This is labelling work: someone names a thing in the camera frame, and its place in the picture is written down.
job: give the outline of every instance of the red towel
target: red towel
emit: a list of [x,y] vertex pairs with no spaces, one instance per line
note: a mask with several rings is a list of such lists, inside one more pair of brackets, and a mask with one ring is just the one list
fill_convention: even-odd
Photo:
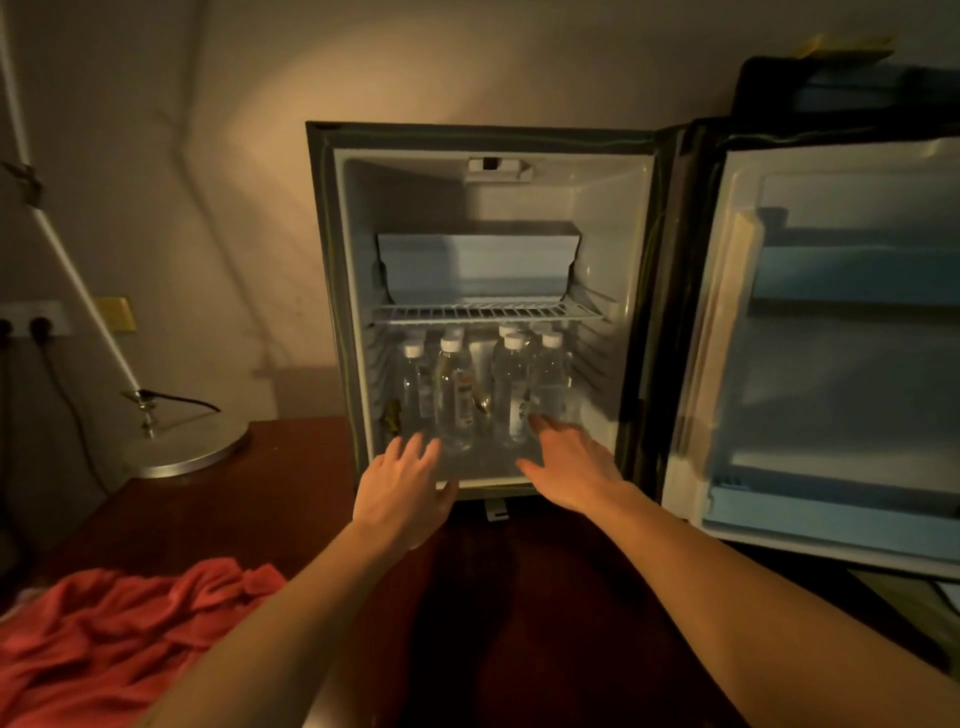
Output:
[[0,629],[0,725],[131,725],[284,583],[233,559],[183,576],[68,576]]

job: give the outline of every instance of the hand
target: hand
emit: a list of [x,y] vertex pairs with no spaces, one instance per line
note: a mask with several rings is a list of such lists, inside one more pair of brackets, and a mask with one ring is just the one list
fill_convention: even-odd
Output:
[[353,503],[353,522],[377,529],[402,551],[416,548],[446,521],[459,484],[450,480],[439,493],[433,472],[440,459],[440,440],[423,450],[423,435],[410,438],[407,447],[395,437],[387,451],[374,457],[360,478]]
[[548,500],[585,514],[623,482],[611,452],[581,427],[536,414],[530,426],[540,437],[544,467],[523,459],[516,466]]

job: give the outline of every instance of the black cable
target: black cable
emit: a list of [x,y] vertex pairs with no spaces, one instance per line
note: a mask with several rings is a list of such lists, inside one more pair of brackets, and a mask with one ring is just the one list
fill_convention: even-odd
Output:
[[32,564],[34,546],[13,515],[10,482],[13,475],[13,377],[11,373],[10,335],[13,327],[0,320],[0,524],[13,538],[23,564]]
[[152,389],[141,389],[137,391],[137,394],[144,399],[154,399],[154,400],[170,400],[170,401],[183,401],[187,404],[198,404],[200,407],[206,407],[207,409],[212,409],[214,412],[220,412],[220,407],[216,404],[210,404],[208,401],[203,400],[193,400],[189,397],[175,397],[174,395],[165,395],[162,392],[155,392]]
[[[31,333],[33,332],[34,325],[33,322],[31,322]],[[77,409],[77,405],[74,404],[73,400],[70,399],[70,396],[67,394],[66,389],[64,389],[63,384],[60,381],[60,377],[57,374],[57,369],[54,367],[53,360],[50,358],[50,352],[47,350],[47,340],[36,336],[36,334],[34,336],[34,340],[36,341],[36,348],[40,352],[40,359],[43,361],[43,368],[47,372],[50,383],[53,384],[54,389],[57,390],[57,394],[60,396],[60,399],[63,400],[66,408],[70,410],[70,417],[73,419],[73,425],[77,430],[77,439],[80,441],[80,449],[84,453],[86,468],[90,471],[90,475],[97,483],[97,487],[104,492],[105,496],[109,497],[111,493],[104,484],[100,474],[97,473],[97,467],[93,463],[93,455],[90,453],[90,444],[86,439],[86,430],[84,428],[84,421],[80,417],[80,410]]]

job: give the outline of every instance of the metal lamp base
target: metal lamp base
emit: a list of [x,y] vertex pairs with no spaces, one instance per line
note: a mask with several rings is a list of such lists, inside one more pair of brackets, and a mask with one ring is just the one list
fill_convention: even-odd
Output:
[[193,473],[242,448],[250,437],[248,423],[223,412],[159,429],[124,449],[124,465],[132,477],[171,477]]

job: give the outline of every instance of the forearm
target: forearm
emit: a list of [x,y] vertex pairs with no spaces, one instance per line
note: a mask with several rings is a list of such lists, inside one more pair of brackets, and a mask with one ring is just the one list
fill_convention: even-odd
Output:
[[630,484],[588,515],[752,725],[952,725],[960,716],[960,688],[947,677]]
[[153,728],[299,728],[338,641],[396,550],[352,523],[144,716]]

